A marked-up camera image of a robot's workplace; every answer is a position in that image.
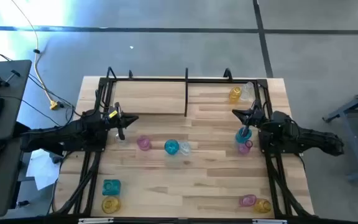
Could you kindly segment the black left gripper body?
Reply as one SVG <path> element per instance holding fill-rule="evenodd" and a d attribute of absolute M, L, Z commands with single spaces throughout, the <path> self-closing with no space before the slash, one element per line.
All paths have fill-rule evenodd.
<path fill-rule="evenodd" d="M 123 127 L 122 127 L 122 115 L 124 114 L 122 112 L 121 106 L 119 103 L 115 103 L 113 106 L 113 111 L 117 111 L 117 115 L 115 115 L 112 118 L 109 118 L 109 114 L 105 117 L 104 121 L 106 123 L 106 125 L 108 126 L 108 129 L 111 128 L 116 128 L 118 131 L 118 134 L 120 136 L 121 139 L 125 139 L 125 135 L 124 135 L 124 131 L 123 131 Z"/>

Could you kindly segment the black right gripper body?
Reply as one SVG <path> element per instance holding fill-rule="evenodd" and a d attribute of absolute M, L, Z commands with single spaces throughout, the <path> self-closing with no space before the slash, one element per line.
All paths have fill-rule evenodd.
<path fill-rule="evenodd" d="M 250 110 L 249 121 L 247 124 L 244 124 L 244 127 L 250 128 L 250 126 L 254 126 L 258 128 L 260 124 L 266 120 L 265 112 L 262 107 L 261 101 L 255 100 L 252 103 L 252 106 L 249 108 L 249 110 Z"/>

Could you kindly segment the clear ribbed glass vase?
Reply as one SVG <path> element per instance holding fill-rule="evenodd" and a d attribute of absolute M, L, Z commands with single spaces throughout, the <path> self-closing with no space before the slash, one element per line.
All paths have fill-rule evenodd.
<path fill-rule="evenodd" d="M 254 96 L 254 84 L 252 82 L 247 82 L 241 88 L 241 96 L 240 99 L 242 101 L 253 102 L 255 100 Z"/>
<path fill-rule="evenodd" d="M 179 142 L 179 147 L 180 147 L 180 152 L 183 155 L 188 156 L 190 154 L 191 146 L 190 146 L 189 142 L 181 141 L 181 142 Z"/>
<path fill-rule="evenodd" d="M 126 147 L 128 145 L 127 139 L 121 139 L 119 134 L 115 135 L 115 142 L 119 147 Z"/>

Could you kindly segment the pink glass vase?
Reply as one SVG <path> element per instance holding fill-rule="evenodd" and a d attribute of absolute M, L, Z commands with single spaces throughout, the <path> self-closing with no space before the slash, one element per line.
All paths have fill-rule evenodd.
<path fill-rule="evenodd" d="M 251 140 L 246 140 L 243 143 L 237 144 L 237 149 L 238 149 L 239 153 L 241 153 L 243 155 L 248 154 L 252 147 L 253 147 L 253 142 Z"/>
<path fill-rule="evenodd" d="M 137 138 L 137 145 L 141 151 L 148 151 L 152 148 L 150 138 L 145 135 L 141 135 Z"/>
<path fill-rule="evenodd" d="M 240 207 L 252 207 L 255 205 L 257 197 L 254 194 L 243 195 L 239 198 Z"/>

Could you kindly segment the teal embossed glass vase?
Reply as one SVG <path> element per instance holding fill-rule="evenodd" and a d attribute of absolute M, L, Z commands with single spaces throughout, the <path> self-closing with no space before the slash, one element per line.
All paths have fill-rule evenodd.
<path fill-rule="evenodd" d="M 164 149 L 169 155 L 175 155 L 179 151 L 179 143 L 175 139 L 169 139 L 164 144 Z"/>

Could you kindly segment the teal square glass vase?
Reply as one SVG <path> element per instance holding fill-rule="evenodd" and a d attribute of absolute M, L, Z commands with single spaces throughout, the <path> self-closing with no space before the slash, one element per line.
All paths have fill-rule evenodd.
<path fill-rule="evenodd" d="M 117 179 L 105 179 L 103 181 L 102 194 L 107 196 L 117 196 L 121 193 L 121 181 Z"/>

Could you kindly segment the yellow ribbed glass vase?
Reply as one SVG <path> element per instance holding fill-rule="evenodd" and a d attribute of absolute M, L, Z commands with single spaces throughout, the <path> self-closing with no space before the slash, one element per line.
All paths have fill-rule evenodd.
<path fill-rule="evenodd" d="M 115 213 L 121 208 L 121 201 L 115 196 L 108 196 L 102 201 L 101 208 L 104 213 Z"/>
<path fill-rule="evenodd" d="M 272 210 L 272 205 L 267 199 L 257 198 L 253 209 L 255 213 L 269 213 Z"/>

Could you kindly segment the yellow glass bottle vase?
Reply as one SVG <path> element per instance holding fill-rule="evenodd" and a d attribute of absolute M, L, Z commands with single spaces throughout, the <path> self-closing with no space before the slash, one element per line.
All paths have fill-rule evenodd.
<path fill-rule="evenodd" d="M 239 86 L 235 86 L 229 92 L 229 102 L 237 103 L 239 101 L 240 96 L 242 95 L 242 90 Z"/>

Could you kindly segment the grey caster wheel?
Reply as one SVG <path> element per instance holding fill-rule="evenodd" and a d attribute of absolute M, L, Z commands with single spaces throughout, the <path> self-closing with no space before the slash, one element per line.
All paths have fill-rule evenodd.
<path fill-rule="evenodd" d="M 51 158 L 52 162 L 54 164 L 58 164 L 58 163 L 61 163 L 61 161 L 63 160 L 63 156 L 61 155 L 56 155 L 54 153 L 49 153 L 49 157 Z"/>

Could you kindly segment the white paper sheet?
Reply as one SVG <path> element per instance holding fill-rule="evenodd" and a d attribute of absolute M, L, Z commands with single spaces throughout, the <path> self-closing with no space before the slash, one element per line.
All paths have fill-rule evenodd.
<path fill-rule="evenodd" d="M 42 190 L 58 179 L 60 164 L 52 160 L 49 152 L 38 149 L 31 153 L 26 177 L 33 177 L 37 190 Z"/>

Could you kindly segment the black metal table frame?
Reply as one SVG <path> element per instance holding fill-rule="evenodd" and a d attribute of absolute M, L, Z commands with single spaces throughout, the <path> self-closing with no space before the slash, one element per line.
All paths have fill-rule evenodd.
<path fill-rule="evenodd" d="M 103 216 L 103 181 L 117 179 L 121 208 L 115 217 L 254 218 L 252 209 L 239 206 L 239 198 L 247 194 L 272 204 L 269 218 L 294 213 L 280 190 L 270 191 L 257 130 L 252 132 L 250 153 L 243 156 L 235 147 L 241 122 L 232 110 L 245 110 L 250 102 L 230 103 L 229 92 L 245 82 L 243 78 L 188 78 L 184 117 L 185 78 L 119 77 L 111 100 L 139 119 L 124 130 L 126 147 L 116 144 L 116 130 L 108 133 L 96 177 L 80 197 L 80 210 Z M 139 149 L 141 135 L 150 138 L 150 150 Z M 169 139 L 189 142 L 190 154 L 183 155 L 179 148 L 169 155 L 164 149 Z"/>

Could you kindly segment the black shelf divider post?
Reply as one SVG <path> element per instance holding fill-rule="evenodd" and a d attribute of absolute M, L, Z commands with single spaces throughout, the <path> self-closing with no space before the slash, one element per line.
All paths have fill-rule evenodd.
<path fill-rule="evenodd" d="M 187 117 L 188 111 L 188 67 L 185 68 L 185 112 L 184 117 Z"/>

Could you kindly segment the silver edge bracket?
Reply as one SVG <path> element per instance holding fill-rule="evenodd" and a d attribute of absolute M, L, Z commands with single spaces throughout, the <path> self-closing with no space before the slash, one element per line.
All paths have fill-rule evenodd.
<path fill-rule="evenodd" d="M 78 224 L 108 224 L 113 223 L 114 218 L 80 218 Z"/>
<path fill-rule="evenodd" d="M 252 224 L 288 224 L 288 222 L 276 219 L 252 219 Z"/>

